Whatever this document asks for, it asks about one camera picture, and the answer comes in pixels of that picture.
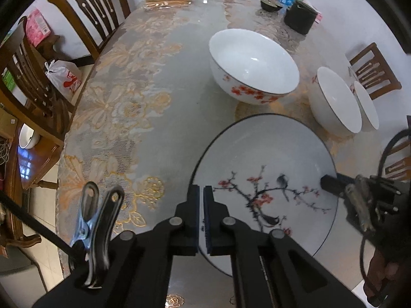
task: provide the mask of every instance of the plate rim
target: plate rim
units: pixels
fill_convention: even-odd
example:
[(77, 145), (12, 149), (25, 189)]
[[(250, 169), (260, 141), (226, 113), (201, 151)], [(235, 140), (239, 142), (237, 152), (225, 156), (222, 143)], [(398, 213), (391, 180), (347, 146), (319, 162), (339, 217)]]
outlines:
[[(207, 146), (207, 148), (205, 149), (205, 151), (204, 151), (203, 154), (201, 155), (200, 159), (197, 161), (196, 166), (195, 166), (195, 168), (194, 168), (194, 170), (193, 170), (193, 173), (191, 174), (191, 177), (190, 177), (190, 183), (189, 183), (189, 185), (188, 185), (189, 188), (190, 188), (191, 185), (193, 185), (194, 179), (195, 179), (195, 177), (196, 177), (197, 170), (198, 170), (198, 168), (199, 168), (199, 166), (200, 166), (200, 164), (201, 164), (204, 156), (207, 154), (208, 150), (211, 148), (211, 146), (214, 144), (214, 142), (215, 142), (220, 136), (222, 136), (226, 131), (228, 131), (231, 127), (237, 125), (238, 123), (240, 123), (240, 122), (242, 122), (242, 121), (244, 121), (244, 120), (247, 120), (247, 119), (250, 119), (250, 118), (254, 118), (254, 117), (258, 117), (258, 116), (281, 116), (281, 117), (285, 117), (285, 118), (292, 119), (292, 120), (296, 121), (297, 123), (299, 123), (299, 124), (305, 126), (306, 128), (308, 128), (308, 129), (317, 137), (317, 139), (318, 139), (319, 141), (321, 141), (321, 143), (324, 145), (325, 149), (327, 150), (328, 154), (330, 155), (330, 158), (331, 158), (331, 161), (332, 161), (332, 165), (334, 166), (334, 171), (335, 171), (335, 173), (337, 174), (337, 168), (336, 168), (336, 166), (335, 166), (334, 159), (332, 158), (331, 153), (330, 153), (330, 151), (328, 150), (325, 142), (324, 142), (323, 140), (321, 140), (321, 139), (319, 138), (319, 136), (318, 136), (317, 134), (315, 134), (315, 132), (314, 132), (311, 128), (309, 128), (307, 125), (305, 125), (304, 123), (302, 123), (301, 121), (299, 121), (299, 120), (297, 120), (297, 119), (295, 119), (295, 118), (293, 118), (293, 117), (289, 117), (289, 116), (286, 116), (286, 115), (284, 115), (284, 114), (278, 114), (278, 113), (270, 113), (270, 112), (268, 112), (268, 113), (253, 114), (253, 115), (251, 115), (251, 116), (248, 116), (248, 117), (242, 118), (242, 119), (240, 119), (240, 120), (237, 120), (237, 121), (235, 121), (234, 123), (232, 123), (232, 124), (230, 124), (229, 126), (227, 126), (225, 129), (223, 129), (219, 134), (217, 134), (217, 136), (216, 136), (216, 137), (210, 142), (210, 144)], [(338, 198), (338, 199), (337, 199), (337, 206), (336, 206), (336, 208), (335, 208), (334, 219), (332, 219), (332, 223), (331, 223), (330, 230), (328, 231), (326, 237), (324, 238), (324, 241), (323, 241), (322, 244), (319, 246), (319, 248), (317, 249), (317, 251), (312, 255), (313, 257), (314, 257), (314, 256), (317, 254), (317, 252), (319, 252), (319, 250), (322, 248), (322, 246), (324, 245), (324, 243), (325, 243), (325, 241), (327, 240), (328, 236), (330, 235), (330, 232), (331, 232), (332, 228), (334, 227), (334, 222), (335, 222), (335, 219), (336, 219), (336, 217), (337, 217), (337, 212), (338, 212), (338, 205), (339, 205), (339, 203), (340, 203), (340, 199)], [(210, 263), (215, 269), (217, 269), (218, 271), (224, 273), (225, 275), (227, 275), (227, 276), (229, 276), (229, 277), (233, 277), (232, 275), (230, 275), (230, 274), (224, 272), (223, 270), (219, 269), (217, 266), (215, 266), (215, 265), (210, 261), (210, 259), (207, 258), (207, 254), (205, 254), (205, 253), (201, 250), (201, 248), (200, 248), (200, 243), (198, 243), (198, 251), (199, 251), (200, 254), (205, 258), (205, 260), (206, 260), (208, 263)]]

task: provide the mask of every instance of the lace tablecloth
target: lace tablecloth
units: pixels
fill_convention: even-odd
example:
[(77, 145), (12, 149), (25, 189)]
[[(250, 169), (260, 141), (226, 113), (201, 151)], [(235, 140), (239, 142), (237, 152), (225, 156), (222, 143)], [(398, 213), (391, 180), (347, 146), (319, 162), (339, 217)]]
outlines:
[[(317, 24), (301, 36), (283, 23), (284, 11), (270, 14), (259, 3), (196, 0), (181, 9), (138, 8), (126, 19), (96, 62), (66, 135), (56, 210), (57, 231), (66, 242), (87, 181), (96, 182), (102, 195), (114, 184), (125, 189), (115, 234), (150, 230), (173, 216), (175, 206), (185, 200), (190, 175), (212, 139), (236, 119), (262, 111), (304, 122), (325, 142), (339, 172), (375, 173), (381, 151), (375, 133), (337, 139), (310, 111), (307, 85), (320, 66), (333, 69), (349, 85), (354, 81), (336, 40)], [(298, 89), (263, 108), (239, 103), (223, 92), (210, 72), (208, 41), (226, 28), (253, 30), (284, 47), (298, 65)], [(340, 204), (316, 258), (354, 287), (360, 281), (359, 244)], [(64, 254), (61, 261), (66, 276)], [(201, 280), (193, 279), (194, 268)], [(183, 297), (187, 307), (231, 307), (232, 281), (202, 257), (176, 258), (170, 294)]]

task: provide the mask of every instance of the cardboard box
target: cardboard box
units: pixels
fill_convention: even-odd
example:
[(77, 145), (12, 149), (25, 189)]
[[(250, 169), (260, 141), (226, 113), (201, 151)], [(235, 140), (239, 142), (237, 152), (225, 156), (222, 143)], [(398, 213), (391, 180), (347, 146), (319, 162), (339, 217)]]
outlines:
[(0, 108), (0, 136), (13, 139), (16, 132), (17, 118)]

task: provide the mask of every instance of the small dish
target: small dish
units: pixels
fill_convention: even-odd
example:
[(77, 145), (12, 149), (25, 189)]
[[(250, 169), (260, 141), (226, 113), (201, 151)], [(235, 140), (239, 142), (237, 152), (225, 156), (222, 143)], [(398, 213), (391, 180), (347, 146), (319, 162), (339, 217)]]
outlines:
[(362, 117), (362, 131), (372, 132), (380, 128), (377, 110), (367, 90), (358, 81), (354, 82), (355, 94)]
[(269, 13), (273, 13), (275, 11), (279, 11), (282, 9), (282, 6), (276, 4), (275, 2), (271, 2), (270, 0), (261, 0), (261, 8)]
[[(321, 189), (324, 175), (336, 177), (336, 169), (313, 131), (286, 116), (259, 114), (234, 123), (211, 142), (191, 183), (201, 191), (212, 186), (215, 201), (251, 229), (282, 229), (314, 255), (332, 228), (338, 206), (338, 198)], [(201, 192), (200, 224), (203, 219)], [(229, 256), (207, 254), (203, 229), (200, 251), (231, 276)]]
[(263, 105), (293, 92), (300, 73), (279, 44), (244, 29), (216, 33), (209, 43), (211, 72), (218, 85), (242, 102)]
[(315, 119), (329, 133), (346, 138), (361, 131), (357, 100), (337, 73), (320, 67), (308, 87), (308, 98)]
[(23, 125), (20, 131), (20, 136), (18, 138), (18, 142), (20, 148), (23, 149), (31, 149), (40, 140), (40, 134), (34, 131), (31, 127), (28, 127), (26, 124)]

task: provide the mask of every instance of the white bowl on shelf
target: white bowl on shelf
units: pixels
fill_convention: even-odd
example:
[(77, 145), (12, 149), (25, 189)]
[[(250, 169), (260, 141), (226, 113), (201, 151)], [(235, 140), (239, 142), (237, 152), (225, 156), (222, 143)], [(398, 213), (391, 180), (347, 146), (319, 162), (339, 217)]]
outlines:
[(359, 133), (362, 118), (356, 97), (335, 72), (320, 67), (308, 87), (311, 111), (329, 133), (346, 138)]
[(28, 127), (26, 124), (23, 125), (18, 138), (21, 148), (31, 149), (39, 142), (39, 139), (40, 134), (38, 134), (31, 127)]
[(380, 128), (377, 110), (367, 90), (358, 81), (354, 82), (355, 94), (362, 117), (362, 131), (372, 132)]
[(276, 101), (297, 88), (300, 73), (276, 42), (256, 32), (228, 29), (209, 43), (215, 81), (230, 96), (253, 105)]

